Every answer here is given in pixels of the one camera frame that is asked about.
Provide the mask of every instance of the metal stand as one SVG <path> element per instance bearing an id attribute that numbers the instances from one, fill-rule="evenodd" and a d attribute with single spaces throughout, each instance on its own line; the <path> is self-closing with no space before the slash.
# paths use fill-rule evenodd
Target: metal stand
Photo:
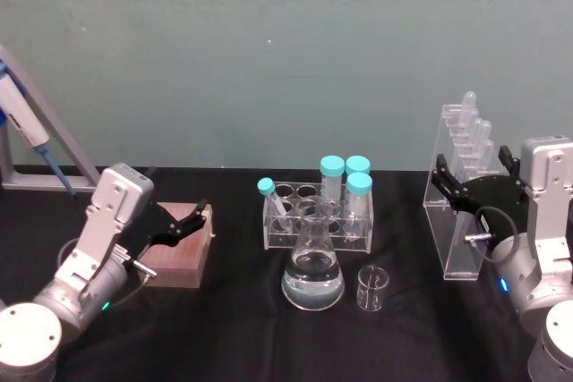
<path id="1" fill-rule="evenodd" d="M 0 45 L 0 60 L 6 66 L 11 78 L 26 97 L 34 114 L 48 131 L 56 138 L 67 154 L 80 169 L 83 176 L 66 176 L 76 191 L 92 192 L 99 181 L 99 172 L 81 150 L 72 134 L 58 118 L 56 111 L 48 104 L 44 96 L 16 61 L 10 52 Z M 8 137 L 7 122 L 0 127 L 0 173 L 2 186 L 7 190 L 65 191 L 59 179 L 52 174 L 21 174 L 16 172 Z"/>

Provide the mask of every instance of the test tube holder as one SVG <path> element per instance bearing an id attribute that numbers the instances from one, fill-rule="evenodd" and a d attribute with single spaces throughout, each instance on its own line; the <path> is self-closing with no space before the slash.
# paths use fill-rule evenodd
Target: test tube holder
<path id="1" fill-rule="evenodd" d="M 92 192 L 99 181 L 99 172 L 85 155 L 72 134 L 65 128 L 54 108 L 42 96 L 31 77 L 16 58 L 0 45 L 0 60 L 8 67 L 8 73 L 26 97 L 34 114 L 56 138 L 83 176 L 66 176 L 76 191 Z M 16 171 L 10 148 L 10 136 L 5 121 L 0 126 L 0 174 L 2 186 L 7 190 L 65 191 L 64 185 L 52 174 L 21 174 Z"/>
<path id="2" fill-rule="evenodd" d="M 444 105 L 441 109 L 423 207 L 446 280 L 476 280 L 485 244 L 476 244 L 477 250 L 465 242 L 466 234 L 477 233 L 474 216 L 450 207 L 432 184 L 432 171 L 437 156 L 443 154 L 449 170 L 461 183 L 490 174 L 507 174 L 501 164 L 492 168 L 499 162 L 494 158 L 495 146 L 489 139 L 491 129 L 492 124 L 479 117 L 473 92 L 467 92 L 461 104 Z"/>
<path id="3" fill-rule="evenodd" d="M 287 209 L 284 218 L 290 227 L 285 230 L 279 221 L 280 215 L 271 210 L 267 200 L 262 210 L 263 241 L 265 250 L 269 248 L 293 248 L 300 232 L 300 219 L 303 209 L 321 204 L 321 185 L 319 183 L 275 183 L 276 192 Z M 367 215 L 355 218 L 355 222 L 363 225 L 362 234 L 348 237 L 344 226 L 348 222 L 345 216 L 344 198 L 340 205 L 333 205 L 333 213 L 329 222 L 329 234 L 335 250 L 353 250 L 370 253 L 372 246 L 372 226 L 374 212 L 372 209 L 372 195 L 368 199 Z"/>

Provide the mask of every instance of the pipette stand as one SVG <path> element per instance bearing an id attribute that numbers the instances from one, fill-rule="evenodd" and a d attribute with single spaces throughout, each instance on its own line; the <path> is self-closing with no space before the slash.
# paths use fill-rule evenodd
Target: pipette stand
<path id="1" fill-rule="evenodd" d="M 15 57 L 0 45 L 0 60 L 8 66 L 13 81 L 24 93 L 26 101 L 40 122 L 57 139 L 83 176 L 66 176 L 76 191 L 92 192 L 99 181 L 99 172 L 60 121 L 30 76 Z M 16 171 L 10 148 L 7 121 L 0 126 L 0 173 L 7 190 L 65 191 L 64 185 L 52 174 L 21 174 Z"/>
<path id="2" fill-rule="evenodd" d="M 462 104 L 443 106 L 423 199 L 446 280 L 476 280 L 483 257 L 464 241 L 466 234 L 477 233 L 474 216 L 455 212 L 432 184 L 437 156 L 444 155 L 449 170 L 460 183 L 505 172 L 501 164 L 492 169 L 494 163 L 499 163 L 494 157 L 495 146 L 489 139 L 492 124 L 479 118 L 475 101 L 475 93 L 467 92 Z M 481 252 L 484 251 L 484 243 L 476 246 L 480 247 Z"/>

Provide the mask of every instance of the erlenmeyer flask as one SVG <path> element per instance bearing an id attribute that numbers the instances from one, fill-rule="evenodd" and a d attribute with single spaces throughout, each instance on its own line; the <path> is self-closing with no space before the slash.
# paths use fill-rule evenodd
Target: erlenmeyer flask
<path id="1" fill-rule="evenodd" d="M 344 279 L 329 237 L 330 205 L 324 202 L 301 210 L 300 233 L 281 286 L 297 308 L 324 310 L 344 292 Z"/>

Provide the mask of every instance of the teal cap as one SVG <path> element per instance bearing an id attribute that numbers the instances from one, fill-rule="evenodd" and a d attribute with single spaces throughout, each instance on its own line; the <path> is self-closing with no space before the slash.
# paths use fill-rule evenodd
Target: teal cap
<path id="1" fill-rule="evenodd" d="M 321 173 L 325 176 L 340 176 L 344 173 L 344 160 L 339 156 L 325 156 L 321 160 Z"/>
<path id="2" fill-rule="evenodd" d="M 351 156 L 346 161 L 346 174 L 353 174 L 361 172 L 363 174 L 370 173 L 370 160 L 363 156 Z"/>
<path id="3" fill-rule="evenodd" d="M 372 178 L 362 172 L 350 174 L 346 179 L 346 188 L 353 194 L 365 196 L 372 191 Z"/>
<path id="4" fill-rule="evenodd" d="M 259 183 L 257 183 L 257 187 L 263 196 L 268 196 L 275 190 L 275 183 L 272 182 L 270 178 L 262 178 Z"/>

